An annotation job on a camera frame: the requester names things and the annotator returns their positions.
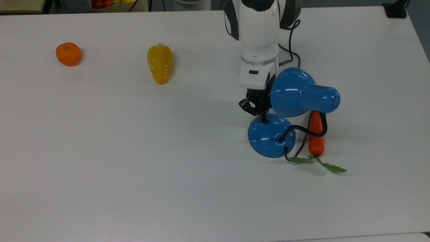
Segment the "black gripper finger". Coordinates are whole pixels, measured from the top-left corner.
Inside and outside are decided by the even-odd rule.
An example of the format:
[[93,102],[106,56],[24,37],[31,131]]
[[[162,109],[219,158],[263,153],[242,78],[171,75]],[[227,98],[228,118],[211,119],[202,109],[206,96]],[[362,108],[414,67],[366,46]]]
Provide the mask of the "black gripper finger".
[[270,110],[270,103],[260,102],[259,103],[259,121],[263,124],[269,124],[270,121],[267,119],[267,113]]
[[257,116],[258,110],[256,109],[255,106],[252,106],[251,104],[252,104],[252,102],[249,101],[248,96],[239,102],[239,106],[241,107],[241,109],[243,111],[249,113],[252,116]]

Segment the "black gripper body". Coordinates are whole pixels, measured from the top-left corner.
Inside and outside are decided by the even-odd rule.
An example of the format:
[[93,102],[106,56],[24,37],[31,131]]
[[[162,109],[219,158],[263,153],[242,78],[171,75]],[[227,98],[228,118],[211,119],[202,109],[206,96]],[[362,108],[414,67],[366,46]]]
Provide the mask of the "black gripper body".
[[246,96],[249,97],[249,101],[252,102],[252,106],[255,106],[259,112],[259,103],[268,102],[270,103],[270,90],[269,89],[247,89]]

